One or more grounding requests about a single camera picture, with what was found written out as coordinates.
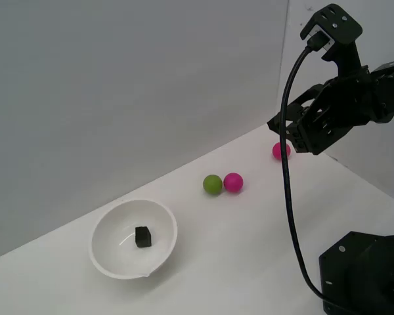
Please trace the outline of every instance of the black cable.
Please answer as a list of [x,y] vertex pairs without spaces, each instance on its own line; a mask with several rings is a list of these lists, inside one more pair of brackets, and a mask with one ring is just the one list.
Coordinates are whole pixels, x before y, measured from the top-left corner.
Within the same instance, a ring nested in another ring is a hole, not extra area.
[[283,183],[284,183],[284,197],[286,200],[286,213],[288,215],[288,223],[289,223],[289,229],[290,229],[290,235],[292,237],[292,243],[294,245],[295,253],[296,253],[296,258],[299,263],[299,267],[302,272],[303,279],[309,286],[309,288],[315,293],[317,297],[322,299],[324,302],[333,305],[335,307],[338,307],[346,312],[352,313],[352,314],[357,314],[356,312],[353,312],[352,310],[349,310],[338,303],[335,303],[334,301],[330,300],[328,297],[326,297],[324,294],[322,294],[312,283],[311,279],[309,278],[307,268],[305,266],[305,262],[303,260],[301,248],[299,246],[299,240],[297,238],[297,232],[296,232],[296,227],[295,227],[295,219],[294,219],[294,210],[292,208],[292,193],[290,191],[290,176],[289,176],[289,165],[288,165],[288,156],[286,153],[286,110],[288,107],[288,101],[289,101],[289,94],[290,94],[290,89],[292,88],[292,84],[294,82],[295,76],[297,71],[299,70],[302,62],[304,59],[308,56],[313,51],[312,48],[306,46],[303,52],[300,54],[298,59],[296,60],[290,74],[288,77],[288,80],[286,82],[286,85],[284,87],[283,91],[283,97],[282,97],[282,104],[280,107],[280,128],[279,128],[279,137],[280,137],[280,153],[282,155],[282,169],[283,169]]

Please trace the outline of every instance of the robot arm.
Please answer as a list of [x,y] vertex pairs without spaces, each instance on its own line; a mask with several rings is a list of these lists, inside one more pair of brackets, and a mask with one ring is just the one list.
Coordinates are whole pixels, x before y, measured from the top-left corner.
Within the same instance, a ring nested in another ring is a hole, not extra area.
[[[286,138],[296,152],[320,154],[353,127],[369,121],[387,123],[394,116],[394,62],[370,73],[361,66],[355,40],[361,26],[337,5],[316,12],[301,32],[301,38],[323,32],[325,61],[338,66],[338,76],[315,85],[288,105]],[[304,103],[313,100],[311,105]],[[267,124],[278,133],[280,113]]]

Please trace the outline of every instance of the bowl rim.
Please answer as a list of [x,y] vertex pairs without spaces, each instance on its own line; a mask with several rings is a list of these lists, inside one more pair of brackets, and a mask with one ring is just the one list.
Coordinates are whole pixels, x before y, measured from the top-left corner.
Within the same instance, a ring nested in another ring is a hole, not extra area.
[[[129,203],[132,201],[149,201],[152,203],[155,203],[157,205],[159,205],[161,208],[165,209],[165,211],[167,212],[167,214],[171,217],[171,221],[173,224],[173,238],[171,241],[171,245],[169,246],[169,249],[167,250],[166,254],[163,255],[161,257],[161,259],[158,261],[158,263],[155,264],[155,266],[153,267],[153,269],[147,273],[147,274],[134,274],[134,275],[125,275],[125,274],[115,274],[111,271],[108,271],[107,269],[105,269],[104,267],[102,267],[99,262],[96,260],[95,255],[93,253],[92,250],[92,240],[93,240],[93,236],[95,235],[95,231],[99,225],[99,223],[104,219],[104,217],[106,217],[112,210],[114,210],[115,208],[125,204],[125,203]],[[114,278],[114,279],[121,279],[121,280],[128,280],[128,279],[137,279],[137,278],[142,278],[142,277],[149,277],[149,275],[151,275],[151,273],[153,273],[155,270],[157,270],[167,259],[168,257],[171,255],[173,248],[175,247],[175,243],[177,243],[177,236],[178,236],[178,226],[177,226],[177,220],[175,220],[175,217],[172,213],[172,211],[166,207],[164,204],[155,201],[153,199],[126,199],[123,200],[121,203],[111,207],[111,209],[105,211],[105,213],[100,217],[100,219],[98,220],[98,222],[95,224],[94,228],[92,229],[91,235],[89,236],[89,246],[88,246],[88,252],[89,252],[89,258],[91,259],[93,265],[95,266],[96,269],[98,269],[100,272],[102,272],[104,275]]]

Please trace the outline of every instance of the ball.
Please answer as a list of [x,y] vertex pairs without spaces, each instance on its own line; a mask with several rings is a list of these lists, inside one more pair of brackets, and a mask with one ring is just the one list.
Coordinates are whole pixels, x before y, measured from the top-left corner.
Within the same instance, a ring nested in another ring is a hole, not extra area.
[[221,193],[222,187],[222,180],[217,175],[209,175],[203,180],[203,188],[208,194],[218,195]]
[[244,185],[244,179],[236,173],[229,173],[223,180],[223,186],[228,192],[239,192]]
[[[286,143],[286,154],[288,155],[288,157],[290,156],[290,146],[287,143]],[[280,153],[280,142],[277,142],[273,146],[273,156],[279,161],[282,161],[282,154]]]

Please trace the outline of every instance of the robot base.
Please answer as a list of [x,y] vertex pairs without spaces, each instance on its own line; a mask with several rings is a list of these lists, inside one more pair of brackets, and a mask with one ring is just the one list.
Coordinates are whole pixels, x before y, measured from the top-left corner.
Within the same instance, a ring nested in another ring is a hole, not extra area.
[[[320,258],[322,292],[362,315],[394,315],[394,236],[350,232]],[[352,315],[324,303],[328,315]]]

